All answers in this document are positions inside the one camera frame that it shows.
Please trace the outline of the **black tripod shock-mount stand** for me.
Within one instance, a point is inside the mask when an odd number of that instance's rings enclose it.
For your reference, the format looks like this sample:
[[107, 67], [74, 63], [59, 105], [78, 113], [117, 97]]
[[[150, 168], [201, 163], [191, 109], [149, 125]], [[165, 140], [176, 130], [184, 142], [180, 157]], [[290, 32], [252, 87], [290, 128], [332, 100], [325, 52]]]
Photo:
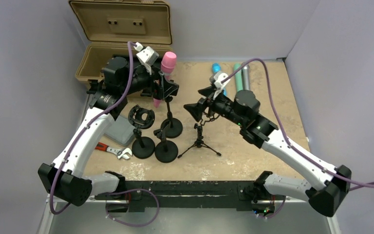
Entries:
[[217, 156], [222, 156], [222, 154], [216, 150], [214, 150], [212, 147], [208, 146], [204, 142], [204, 136], [203, 136], [203, 127], [206, 123], [213, 122], [217, 120], [220, 117], [220, 115], [209, 115], [207, 113], [203, 113], [201, 119], [195, 123], [194, 129], [197, 131], [197, 137], [194, 143], [189, 146], [185, 151], [183, 151], [181, 154], [177, 156], [177, 158], [181, 158], [187, 151], [189, 151], [192, 148], [207, 148], [213, 151]]

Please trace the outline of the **black clip desk stand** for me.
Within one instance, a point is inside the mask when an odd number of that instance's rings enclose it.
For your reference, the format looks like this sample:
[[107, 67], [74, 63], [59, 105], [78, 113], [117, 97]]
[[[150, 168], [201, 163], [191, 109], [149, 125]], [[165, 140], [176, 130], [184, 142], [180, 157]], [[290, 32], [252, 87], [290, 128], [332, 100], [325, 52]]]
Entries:
[[155, 146], [155, 157], [162, 163], [173, 162], [178, 156], [178, 147], [171, 141], [167, 140], [166, 130], [169, 129], [170, 124], [165, 123], [160, 129], [154, 130], [153, 134], [160, 140]]

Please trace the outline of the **black stand with pink microphone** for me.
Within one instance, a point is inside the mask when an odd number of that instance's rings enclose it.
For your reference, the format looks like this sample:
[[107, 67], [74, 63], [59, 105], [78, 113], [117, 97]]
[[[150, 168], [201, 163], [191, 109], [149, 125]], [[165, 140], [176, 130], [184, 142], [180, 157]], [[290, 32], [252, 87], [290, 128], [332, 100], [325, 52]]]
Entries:
[[164, 130], [167, 138], [177, 138], [183, 131], [183, 125], [181, 121], [173, 117], [170, 109], [170, 102], [173, 100], [172, 96], [168, 96], [164, 99], [167, 105], [167, 119], [165, 119], [160, 128]]

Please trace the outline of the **silver grey microphone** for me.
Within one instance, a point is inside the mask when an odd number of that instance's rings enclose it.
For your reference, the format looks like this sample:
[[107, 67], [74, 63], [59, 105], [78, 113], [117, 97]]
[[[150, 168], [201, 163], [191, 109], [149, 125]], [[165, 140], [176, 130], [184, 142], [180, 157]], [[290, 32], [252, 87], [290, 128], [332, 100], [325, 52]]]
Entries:
[[243, 78], [243, 89], [251, 90], [250, 88], [250, 77], [249, 77], [249, 66], [246, 65], [242, 68], [242, 78]]

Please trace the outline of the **black shock-mount desk stand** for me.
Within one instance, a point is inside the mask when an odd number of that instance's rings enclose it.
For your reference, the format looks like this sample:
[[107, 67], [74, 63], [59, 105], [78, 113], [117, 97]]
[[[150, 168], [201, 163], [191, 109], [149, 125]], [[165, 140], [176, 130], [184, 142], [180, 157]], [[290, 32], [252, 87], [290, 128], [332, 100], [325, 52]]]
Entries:
[[135, 105], [128, 114], [128, 121], [134, 127], [135, 141], [132, 144], [132, 154], [138, 159], [147, 159], [154, 153], [155, 143], [147, 136], [142, 136], [142, 130], [150, 128], [155, 122], [153, 110]]

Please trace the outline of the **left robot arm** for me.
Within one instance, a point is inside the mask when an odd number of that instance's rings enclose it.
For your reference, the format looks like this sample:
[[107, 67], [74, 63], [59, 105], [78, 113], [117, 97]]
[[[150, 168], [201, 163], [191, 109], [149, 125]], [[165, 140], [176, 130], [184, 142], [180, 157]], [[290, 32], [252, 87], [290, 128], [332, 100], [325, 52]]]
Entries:
[[151, 64], [148, 58], [139, 61], [142, 69], [137, 75], [133, 74], [133, 57], [113, 57], [108, 61], [103, 68], [104, 80], [99, 83], [106, 88], [98, 88], [95, 92], [73, 139], [50, 165], [43, 163], [39, 167], [38, 175], [48, 191], [50, 203], [57, 197], [66, 201], [67, 205], [81, 206], [93, 195], [108, 194], [113, 199], [121, 199], [125, 195], [126, 186], [120, 183], [124, 177], [120, 174], [106, 171], [89, 178], [82, 175], [106, 129], [128, 103], [128, 94], [150, 87], [155, 99], [158, 99], [164, 87], [176, 85], [169, 79], [177, 62], [174, 52], [166, 52], [159, 67]]

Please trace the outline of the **mint green microphone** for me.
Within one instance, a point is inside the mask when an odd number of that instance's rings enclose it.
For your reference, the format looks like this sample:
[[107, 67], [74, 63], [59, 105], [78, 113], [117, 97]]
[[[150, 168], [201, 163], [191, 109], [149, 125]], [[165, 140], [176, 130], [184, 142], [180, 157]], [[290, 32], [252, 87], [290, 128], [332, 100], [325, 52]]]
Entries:
[[243, 89], [243, 78], [242, 78], [242, 70], [240, 69], [240, 64], [235, 63], [233, 66], [233, 70], [237, 72], [235, 73], [235, 85], [236, 85], [236, 92], [239, 92]]

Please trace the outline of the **pink toy microphone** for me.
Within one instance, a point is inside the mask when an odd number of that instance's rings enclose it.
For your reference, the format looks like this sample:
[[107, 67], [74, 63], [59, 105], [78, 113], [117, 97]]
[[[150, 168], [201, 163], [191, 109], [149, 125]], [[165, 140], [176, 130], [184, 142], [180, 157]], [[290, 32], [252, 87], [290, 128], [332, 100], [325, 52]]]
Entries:
[[[161, 69], [165, 74], [163, 75], [166, 79], [170, 79], [170, 75], [173, 72], [177, 63], [177, 55], [174, 52], [168, 51], [164, 53], [161, 60]], [[153, 105], [158, 108], [162, 100], [160, 98], [153, 98]]]

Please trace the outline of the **blue microphone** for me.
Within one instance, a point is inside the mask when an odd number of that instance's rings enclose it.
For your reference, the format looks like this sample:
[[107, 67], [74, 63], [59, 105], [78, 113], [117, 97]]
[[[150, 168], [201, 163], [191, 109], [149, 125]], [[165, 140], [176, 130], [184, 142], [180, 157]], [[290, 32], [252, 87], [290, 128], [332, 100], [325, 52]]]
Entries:
[[224, 73], [221, 70], [221, 66], [218, 63], [212, 64], [212, 72], [213, 72], [213, 77], [212, 77], [212, 84], [216, 87], [217, 90], [222, 90], [222, 93], [227, 96], [226, 93], [226, 83], [221, 83], [223, 79], [227, 76], [226, 73]]

